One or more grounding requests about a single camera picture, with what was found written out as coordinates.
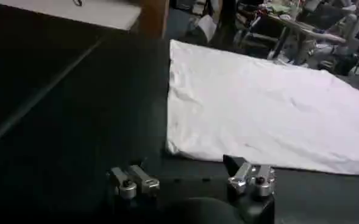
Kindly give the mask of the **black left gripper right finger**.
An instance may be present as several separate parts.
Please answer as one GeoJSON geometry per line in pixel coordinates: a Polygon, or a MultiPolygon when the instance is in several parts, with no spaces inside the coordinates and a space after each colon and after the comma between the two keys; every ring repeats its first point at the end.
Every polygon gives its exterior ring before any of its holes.
{"type": "Polygon", "coordinates": [[[243,157],[223,155],[223,163],[229,173],[228,187],[237,196],[268,197],[274,193],[275,170],[264,164],[250,163],[243,157]]]}

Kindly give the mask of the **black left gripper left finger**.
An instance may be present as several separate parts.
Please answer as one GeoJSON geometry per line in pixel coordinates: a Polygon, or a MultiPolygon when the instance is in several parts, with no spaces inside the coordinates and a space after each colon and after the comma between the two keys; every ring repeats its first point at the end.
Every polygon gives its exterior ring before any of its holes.
{"type": "Polygon", "coordinates": [[[133,160],[126,166],[113,166],[107,171],[109,199],[134,200],[137,197],[155,197],[160,181],[146,171],[147,158],[133,160]]]}

